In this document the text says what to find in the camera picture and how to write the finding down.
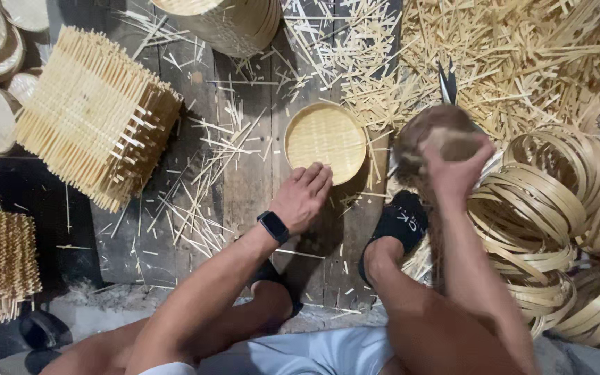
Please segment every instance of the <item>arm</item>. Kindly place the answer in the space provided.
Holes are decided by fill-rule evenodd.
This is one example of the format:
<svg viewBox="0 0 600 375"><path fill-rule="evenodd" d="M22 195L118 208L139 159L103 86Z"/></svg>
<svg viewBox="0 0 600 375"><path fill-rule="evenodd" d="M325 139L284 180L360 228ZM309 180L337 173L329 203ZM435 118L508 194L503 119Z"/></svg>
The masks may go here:
<svg viewBox="0 0 600 375"><path fill-rule="evenodd" d="M496 335L527 374L536 374L533 344L522 314L495 270L467 213L467 196L494 147L487 136L469 160L445 162L434 145L423 148L443 225L448 297L476 316L495 321Z"/></svg>
<svg viewBox="0 0 600 375"><path fill-rule="evenodd" d="M300 234L319 213L330 186L330 167L314 163L307 170L294 169L270 203L270 211L279 216L290 235ZM278 245L258 223L237 242L206 260L149 319L137 337L126 375L189 358L187 343L233 305L247 281Z"/></svg>

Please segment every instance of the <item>watch face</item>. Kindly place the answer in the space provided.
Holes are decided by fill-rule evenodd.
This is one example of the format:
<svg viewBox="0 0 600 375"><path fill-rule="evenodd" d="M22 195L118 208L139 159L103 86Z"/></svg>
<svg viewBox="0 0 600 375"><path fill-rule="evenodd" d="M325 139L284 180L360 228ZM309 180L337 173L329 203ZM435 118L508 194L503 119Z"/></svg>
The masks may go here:
<svg viewBox="0 0 600 375"><path fill-rule="evenodd" d="M277 214L271 212L263 216L261 220L265 224L265 226L269 230L271 230L275 237L279 237L280 235L284 234L286 226L284 225L284 223L281 222L279 217L277 217Z"/></svg>

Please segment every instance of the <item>black slipper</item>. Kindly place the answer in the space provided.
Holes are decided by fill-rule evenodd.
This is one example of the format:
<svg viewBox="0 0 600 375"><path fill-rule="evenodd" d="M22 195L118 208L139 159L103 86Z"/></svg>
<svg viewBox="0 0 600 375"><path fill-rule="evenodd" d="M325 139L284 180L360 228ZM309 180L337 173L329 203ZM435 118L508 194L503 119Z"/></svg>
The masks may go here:
<svg viewBox="0 0 600 375"><path fill-rule="evenodd" d="M402 243L404 255L407 255L421 242L428 225L427 214L423 210L418 194L402 190L395 195L390 204L383 207L379 223L377 223L377 227L374 229L374 233L365 248L381 237L391 236ZM364 257L365 251L363 250L358 262L358 273L360 273L362 280L371 286L365 276Z"/></svg>
<svg viewBox="0 0 600 375"><path fill-rule="evenodd" d="M266 259L261 265L261 267L259 267L259 269L256 270L254 276L252 276L251 279L249 279L249 282L247 283L249 289L251 289L251 286L259 280L269 280L272 282L279 283L281 285L284 285L286 290L289 291L289 295L291 296L291 303L293 304L293 311L291 312L291 316L289 316L289 319L296 316L304 307L304 304L302 304L302 302L293 299L293 294L291 294L289 287L281 279L281 276L279 276L279 272L277 272L274 265L272 265L270 259Z"/></svg>

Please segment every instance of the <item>black sock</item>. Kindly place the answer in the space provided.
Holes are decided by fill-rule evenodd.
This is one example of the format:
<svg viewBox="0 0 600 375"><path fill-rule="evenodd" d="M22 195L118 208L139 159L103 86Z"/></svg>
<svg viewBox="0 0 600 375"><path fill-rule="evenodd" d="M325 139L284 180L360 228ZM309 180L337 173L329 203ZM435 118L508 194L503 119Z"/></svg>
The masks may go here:
<svg viewBox="0 0 600 375"><path fill-rule="evenodd" d="M420 197L408 190L398 192L390 204L383 207L381 217L367 246L381 237L395 237L404 247L404 254L408 254L423 238L429 222L423 210ZM358 272L367 285L371 284L365 277L365 251L358 262Z"/></svg>

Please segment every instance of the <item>hand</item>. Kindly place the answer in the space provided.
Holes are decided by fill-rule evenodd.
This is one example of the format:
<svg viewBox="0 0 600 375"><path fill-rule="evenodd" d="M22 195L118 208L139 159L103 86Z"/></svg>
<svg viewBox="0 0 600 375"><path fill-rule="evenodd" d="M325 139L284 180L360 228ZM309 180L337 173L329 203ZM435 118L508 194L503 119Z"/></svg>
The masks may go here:
<svg viewBox="0 0 600 375"><path fill-rule="evenodd" d="M444 161L436 145L421 144L430 182L442 208L466 210L467 196L481 176L485 162L495 152L487 135L474 135L474 139L481 143L481 148L471 159L456 162Z"/></svg>
<svg viewBox="0 0 600 375"><path fill-rule="evenodd" d="M270 202L270 211L279 216L289 229L289 235L300 234L319 214L332 185L330 166L315 162L307 169L295 168Z"/></svg>

